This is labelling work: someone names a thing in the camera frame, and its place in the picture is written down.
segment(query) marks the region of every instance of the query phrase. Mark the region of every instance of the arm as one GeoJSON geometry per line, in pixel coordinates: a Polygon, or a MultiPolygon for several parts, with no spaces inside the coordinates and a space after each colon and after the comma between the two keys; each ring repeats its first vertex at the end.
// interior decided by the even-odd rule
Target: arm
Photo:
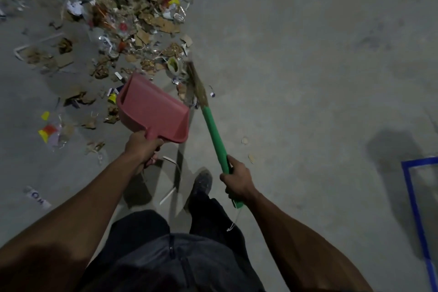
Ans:
{"type": "Polygon", "coordinates": [[[125,151],[90,184],[0,249],[0,286],[8,290],[74,289],[129,180],[153,157],[160,139],[131,135],[125,151]]]}
{"type": "Polygon", "coordinates": [[[254,215],[291,291],[372,291],[359,270],[322,236],[282,212],[259,193],[249,169],[228,156],[233,174],[221,174],[230,193],[254,215]]]}

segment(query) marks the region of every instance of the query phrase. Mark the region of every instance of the person's left hand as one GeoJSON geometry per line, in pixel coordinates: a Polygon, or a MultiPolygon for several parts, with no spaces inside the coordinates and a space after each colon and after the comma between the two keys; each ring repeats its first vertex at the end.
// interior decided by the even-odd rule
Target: person's left hand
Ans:
{"type": "Polygon", "coordinates": [[[164,144],[162,139],[147,140],[145,135],[145,131],[133,133],[125,145],[125,154],[134,155],[141,161],[137,173],[140,173],[143,168],[155,164],[157,160],[155,152],[164,144]]]}

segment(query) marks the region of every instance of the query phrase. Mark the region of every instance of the forearm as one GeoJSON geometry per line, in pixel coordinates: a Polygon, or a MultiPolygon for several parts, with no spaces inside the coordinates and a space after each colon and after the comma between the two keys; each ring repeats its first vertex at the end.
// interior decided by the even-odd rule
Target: forearm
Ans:
{"type": "Polygon", "coordinates": [[[60,247],[74,261],[93,256],[138,158],[122,154],[89,185],[0,249],[0,266],[20,258],[27,248],[60,247]]]}
{"type": "Polygon", "coordinates": [[[262,194],[248,201],[271,254],[292,290],[372,291],[358,269],[315,231],[262,194]]]}

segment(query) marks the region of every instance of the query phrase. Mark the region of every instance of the person's right arm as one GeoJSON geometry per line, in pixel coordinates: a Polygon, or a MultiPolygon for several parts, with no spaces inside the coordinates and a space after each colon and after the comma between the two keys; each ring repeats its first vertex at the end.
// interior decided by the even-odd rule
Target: person's right arm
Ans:
{"type": "Polygon", "coordinates": [[[231,156],[233,174],[221,174],[231,197],[254,215],[291,291],[372,291],[348,258],[311,228],[282,212],[252,182],[250,171],[231,156]]]}

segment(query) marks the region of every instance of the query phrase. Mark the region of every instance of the pink plastic dustpan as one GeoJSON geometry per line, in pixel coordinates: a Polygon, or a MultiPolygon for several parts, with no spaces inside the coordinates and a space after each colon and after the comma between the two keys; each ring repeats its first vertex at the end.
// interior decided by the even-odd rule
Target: pink plastic dustpan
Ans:
{"type": "Polygon", "coordinates": [[[146,130],[147,139],[187,140],[189,108],[138,73],[131,75],[117,96],[117,106],[122,123],[133,132],[146,130]]]}

